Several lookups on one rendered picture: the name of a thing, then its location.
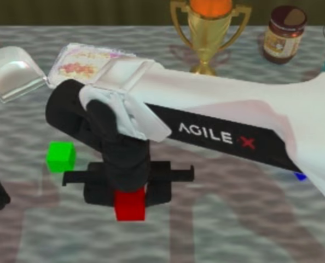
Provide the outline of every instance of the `dustpan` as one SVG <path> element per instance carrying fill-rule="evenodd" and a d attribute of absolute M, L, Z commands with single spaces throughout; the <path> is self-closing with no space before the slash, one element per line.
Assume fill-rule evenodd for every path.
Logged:
<path fill-rule="evenodd" d="M 0 101 L 6 103 L 47 84 L 47 77 L 20 47 L 0 48 Z"/>

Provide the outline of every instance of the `trophy handle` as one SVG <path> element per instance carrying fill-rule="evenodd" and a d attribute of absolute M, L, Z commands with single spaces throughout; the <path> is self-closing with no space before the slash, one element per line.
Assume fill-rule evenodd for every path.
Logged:
<path fill-rule="evenodd" d="M 237 40 L 237 38 L 243 33 L 246 25 L 249 22 L 251 11 L 252 11 L 251 7 L 248 7 L 246 5 L 240 5 L 240 4 L 236 5 L 236 7 L 232 10 L 232 16 L 237 17 L 241 13 L 243 13 L 244 14 L 243 22 L 241 23 L 241 25 L 239 26 L 235 34 L 231 37 L 231 39 L 229 39 L 226 43 L 224 43 L 221 47 L 219 47 L 218 51 L 222 51 L 223 49 L 232 45 Z"/>
<path fill-rule="evenodd" d="M 172 18 L 173 25 L 175 26 L 175 29 L 176 29 L 179 37 L 190 49 L 193 49 L 193 45 L 192 45 L 191 41 L 185 36 L 185 34 L 183 33 L 183 31 L 181 29 L 181 25 L 178 22 L 177 8 L 180 8 L 182 12 L 187 12 L 187 2 L 184 0 L 171 0 L 170 12 L 171 12 L 171 18 Z"/>

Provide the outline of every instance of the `trophy base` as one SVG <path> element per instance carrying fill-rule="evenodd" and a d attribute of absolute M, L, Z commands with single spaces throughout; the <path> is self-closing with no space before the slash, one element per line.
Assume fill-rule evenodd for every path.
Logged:
<path fill-rule="evenodd" d="M 217 75 L 216 71 L 208 64 L 195 65 L 190 69 L 190 72 L 195 74 L 201 74 L 201 75 L 209 75 L 209 76 Z"/>

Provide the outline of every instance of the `jar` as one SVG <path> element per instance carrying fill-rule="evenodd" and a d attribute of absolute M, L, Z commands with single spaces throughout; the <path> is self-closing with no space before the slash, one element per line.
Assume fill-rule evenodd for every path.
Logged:
<path fill-rule="evenodd" d="M 275 8 L 265 34 L 265 58 L 276 64 L 288 63 L 298 51 L 306 23 L 305 12 L 297 7 Z"/>

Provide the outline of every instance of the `trophy cup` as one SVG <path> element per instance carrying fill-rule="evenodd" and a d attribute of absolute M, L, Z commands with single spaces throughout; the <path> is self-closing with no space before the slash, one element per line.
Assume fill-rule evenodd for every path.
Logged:
<path fill-rule="evenodd" d="M 191 41 L 183 33 L 177 18 L 177 8 L 188 13 L 188 25 Z M 209 65 L 215 53 L 231 46 L 242 34 L 249 22 L 252 8 L 236 5 L 232 0 L 171 0 L 170 11 L 173 25 L 182 41 L 193 49 L 200 63 L 191 68 L 192 73 L 215 76 L 215 70 Z M 223 45 L 232 17 L 244 14 L 244 19 L 236 33 Z"/>

